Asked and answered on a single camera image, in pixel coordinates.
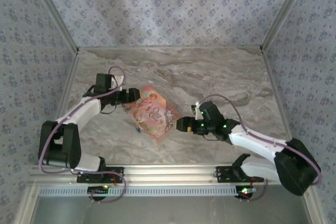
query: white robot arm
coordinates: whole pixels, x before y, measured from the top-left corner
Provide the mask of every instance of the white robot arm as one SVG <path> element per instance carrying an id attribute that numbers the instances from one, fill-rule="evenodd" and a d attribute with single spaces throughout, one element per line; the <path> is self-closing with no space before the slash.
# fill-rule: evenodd
<path id="1" fill-rule="evenodd" d="M 82 97 L 81 101 L 70 109 L 64 116 L 56 121 L 46 121 L 41 128 L 38 157 L 41 157 L 43 148 L 52 130 L 62 122 L 43 156 L 43 164 L 96 172 L 103 169 L 104 159 L 81 151 L 79 132 L 106 105 L 117 105 L 134 102 L 140 98 L 140 91 L 136 88 L 123 90 L 118 83 L 122 83 L 123 77 L 115 77 L 111 74 L 97 74 L 96 84 L 93 85 Z M 110 95 L 94 97 L 106 94 L 118 88 L 118 91 Z"/>
<path id="2" fill-rule="evenodd" d="M 239 157 L 233 163 L 238 179 L 262 177 L 280 181 L 293 194 L 302 195 L 318 176 L 317 170 L 321 171 L 304 144 L 296 138 L 291 141 L 272 138 L 236 120 L 225 119 L 212 101 L 196 103 L 192 110 L 195 118 L 185 116 L 177 121 L 179 131 L 202 136 L 212 133 L 219 141 L 244 147 L 263 157 L 243 156 L 245 154 Z"/>

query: purple cable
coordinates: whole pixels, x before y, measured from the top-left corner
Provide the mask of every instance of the purple cable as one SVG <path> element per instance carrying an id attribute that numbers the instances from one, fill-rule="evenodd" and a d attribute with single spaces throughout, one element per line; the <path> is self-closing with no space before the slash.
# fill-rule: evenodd
<path id="1" fill-rule="evenodd" d="M 250 136 L 253 136 L 254 138 L 256 138 L 256 139 L 258 139 L 258 140 L 260 140 L 260 141 L 263 141 L 263 142 L 265 142 L 265 143 L 268 143 L 268 144 L 275 144 L 275 145 L 278 145 L 278 146 L 280 146 L 280 147 L 282 147 L 282 148 L 286 148 L 286 149 L 288 149 L 288 150 L 294 152 L 295 154 L 299 155 L 300 157 L 302 157 L 302 158 L 303 158 L 305 161 L 307 161 L 307 163 L 310 164 L 310 165 L 314 168 L 314 170 L 317 172 L 318 180 L 317 180 L 315 183 L 313 183 L 313 185 L 319 185 L 319 184 L 321 183 L 321 181 L 322 181 L 322 174 L 321 174 L 320 170 L 318 169 L 318 167 L 314 164 L 314 162 L 313 162 L 312 160 L 310 160 L 307 156 L 305 156 L 305 154 L 299 152 L 298 150 L 296 150 L 296 149 L 294 149 L 294 148 L 292 148 L 292 147 L 290 147 L 290 146 L 287 146 L 286 144 L 276 143 L 276 142 L 273 142 L 273 141 L 271 141 L 271 140 L 265 139 L 265 138 L 263 138 L 263 137 L 257 136 L 257 135 L 255 135 L 255 134 L 249 132 L 248 129 L 247 129 L 247 127 L 245 127 L 244 122 L 243 122 L 243 119 L 242 119 L 242 117 L 240 116 L 240 114 L 239 114 L 239 112 L 238 112 L 236 106 L 233 104 L 233 102 L 232 102 L 230 99 L 226 98 L 225 96 L 223 96 L 223 95 L 221 95 L 221 94 L 211 94 L 211 95 L 208 95 L 208 96 L 206 96 L 205 98 L 201 99 L 201 101 L 200 101 L 199 103 L 203 103 L 206 99 L 208 99 L 208 98 L 210 98 L 210 97 L 221 97 L 221 98 L 225 99 L 228 103 L 230 103 L 231 106 L 234 108 L 234 110 L 236 111 L 236 113 L 237 113 L 237 115 L 238 115 L 238 118 L 239 118 L 239 121 L 240 121 L 240 124 L 241 124 L 242 128 L 243 128 L 244 131 L 245 131 L 247 134 L 249 134 Z"/>
<path id="2" fill-rule="evenodd" d="M 109 73 L 110 73 L 110 71 L 111 71 L 113 68 L 118 68 L 118 69 L 121 70 L 121 72 L 122 72 L 122 74 L 123 74 L 123 80 L 122 80 L 122 82 L 121 82 L 115 89 L 113 89 L 113 90 L 111 90 L 111 91 L 109 91 L 109 92 L 107 92 L 107 93 L 105 93 L 105 94 L 100 94 L 100 95 L 97 95 L 97 96 L 95 96 L 95 97 L 91 97 L 91 98 L 89 98 L 88 100 L 86 100 L 84 103 L 79 104 L 77 107 L 74 108 L 74 110 L 72 110 L 72 111 L 68 114 L 68 116 L 67 116 L 66 118 L 62 119 L 62 120 L 55 126 L 55 128 L 51 131 L 50 135 L 48 136 L 47 141 L 46 141 L 46 144 L 44 145 L 43 150 L 42 150 L 42 152 L 41 152 L 41 157 L 40 157 L 39 162 L 38 162 L 38 167 L 39 167 L 39 169 L 40 169 L 41 172 L 46 173 L 46 174 L 60 174 L 60 173 L 66 173 L 66 172 L 69 172 L 69 171 L 70 171 L 70 169 L 64 169 L 64 170 L 59 170 L 59 171 L 56 171 L 56 172 L 48 172 L 48 171 L 46 171 L 46 170 L 43 169 L 43 159 L 44 159 L 44 156 L 46 155 L 48 145 L 50 144 L 50 141 L 51 141 L 53 135 L 57 132 L 57 130 L 61 127 L 61 125 L 62 125 L 65 121 L 67 121 L 70 117 L 72 117 L 72 116 L 73 116 L 73 115 L 74 115 L 74 114 L 75 114 L 81 107 L 83 107 L 86 103 L 88 103 L 88 102 L 90 102 L 90 101 L 92 101 L 92 100 L 94 100 L 94 99 L 98 99 L 98 98 L 101 98 L 101 97 L 105 97 L 105 96 L 107 96 L 107 95 L 111 95 L 111 94 L 115 93 L 121 86 L 123 86 L 123 85 L 125 84 L 125 81 L 126 81 L 126 74 L 125 74 L 125 71 L 124 71 L 122 68 L 118 67 L 118 66 L 113 66 L 113 67 L 111 67 L 111 68 L 109 69 Z M 105 171 L 105 172 L 91 172 L 91 171 L 86 171 L 86 170 L 75 170 L 74 172 L 87 173 L 87 174 L 115 174 L 115 175 L 121 177 L 121 179 L 123 180 L 123 182 L 124 182 L 124 190 L 123 190 L 122 194 L 121 194 L 119 197 L 117 197 L 117 198 L 114 199 L 114 201 L 120 199 L 120 198 L 125 194 L 125 192 L 126 192 L 126 181 L 125 181 L 124 177 L 123 177 L 122 175 L 118 174 L 118 173 L 115 173 L 115 172 L 107 172 L 107 171 Z"/>

